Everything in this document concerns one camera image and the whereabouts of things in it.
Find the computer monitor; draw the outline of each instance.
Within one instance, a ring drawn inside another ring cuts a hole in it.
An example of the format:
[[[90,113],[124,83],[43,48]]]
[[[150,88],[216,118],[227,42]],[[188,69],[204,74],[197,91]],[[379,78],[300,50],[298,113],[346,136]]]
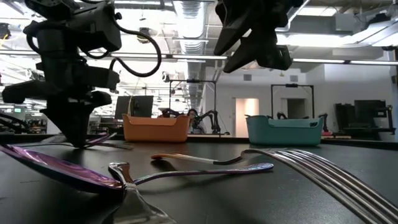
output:
[[[354,105],[358,119],[387,117],[387,111],[380,110],[386,107],[385,100],[355,100]]]
[[[131,96],[119,96],[116,103],[115,119],[123,119],[122,114],[127,114]],[[133,96],[131,100],[130,115],[141,118],[152,116],[154,96]]]

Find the orange bin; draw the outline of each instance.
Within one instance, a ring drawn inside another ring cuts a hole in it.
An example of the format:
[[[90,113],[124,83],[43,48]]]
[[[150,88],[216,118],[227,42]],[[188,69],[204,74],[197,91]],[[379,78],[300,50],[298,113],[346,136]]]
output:
[[[126,141],[184,142],[188,138],[189,117],[139,118],[123,115]]]

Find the table surface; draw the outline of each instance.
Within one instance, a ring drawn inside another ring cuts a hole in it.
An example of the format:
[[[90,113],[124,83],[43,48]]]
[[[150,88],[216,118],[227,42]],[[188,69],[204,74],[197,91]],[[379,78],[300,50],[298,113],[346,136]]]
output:
[[[217,169],[211,164],[167,159],[152,162],[156,153],[176,152],[212,159],[240,155],[248,144],[186,143],[135,144],[131,151],[108,147],[73,150],[66,146],[32,149],[81,164],[110,176],[108,164],[126,161],[133,178],[165,170]],[[321,145],[302,148],[350,171],[398,204],[398,152]],[[266,156],[230,167],[260,162],[275,165],[272,172],[251,175],[169,177],[139,186],[146,201],[178,223],[362,223],[347,208],[296,171]],[[112,198],[80,192],[28,169],[0,153],[1,223],[100,223]]]

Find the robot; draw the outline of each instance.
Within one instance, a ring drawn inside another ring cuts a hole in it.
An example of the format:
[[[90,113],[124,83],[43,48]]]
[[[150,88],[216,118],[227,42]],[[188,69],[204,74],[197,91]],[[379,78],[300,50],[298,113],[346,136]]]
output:
[[[116,91],[119,75],[113,66],[119,62],[128,72],[138,77],[153,75],[160,67],[162,56],[148,35],[120,27],[113,0],[90,1],[81,8],[74,0],[25,0],[27,7],[46,21],[32,22],[24,29],[29,46],[40,54],[42,61],[36,69],[44,72],[45,81],[31,80],[5,87],[5,103],[21,104],[26,98],[47,100],[41,110],[75,147],[83,147],[88,120],[92,111],[111,103],[109,94],[95,91],[95,87]],[[239,39],[241,46],[229,58],[224,71],[229,73],[257,60],[263,67],[286,70],[292,64],[286,46],[278,46],[276,27],[288,23],[287,13],[299,7],[301,0],[219,0],[216,13],[223,29],[215,48],[215,55],[224,54]],[[248,37],[242,37],[249,29]],[[101,59],[121,48],[120,31],[139,35],[152,43],[157,51],[158,63],[149,73],[138,73],[120,58],[113,58],[109,68],[91,67],[79,53]],[[104,48],[106,52],[94,56],[91,50]]]

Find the door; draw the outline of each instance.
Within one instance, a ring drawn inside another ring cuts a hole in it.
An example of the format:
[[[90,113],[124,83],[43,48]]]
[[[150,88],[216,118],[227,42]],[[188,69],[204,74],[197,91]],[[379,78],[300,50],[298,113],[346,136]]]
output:
[[[289,119],[303,119],[306,116],[305,99],[287,99],[287,115]]]
[[[237,138],[249,137],[245,114],[259,115],[259,99],[235,98],[234,136]]]

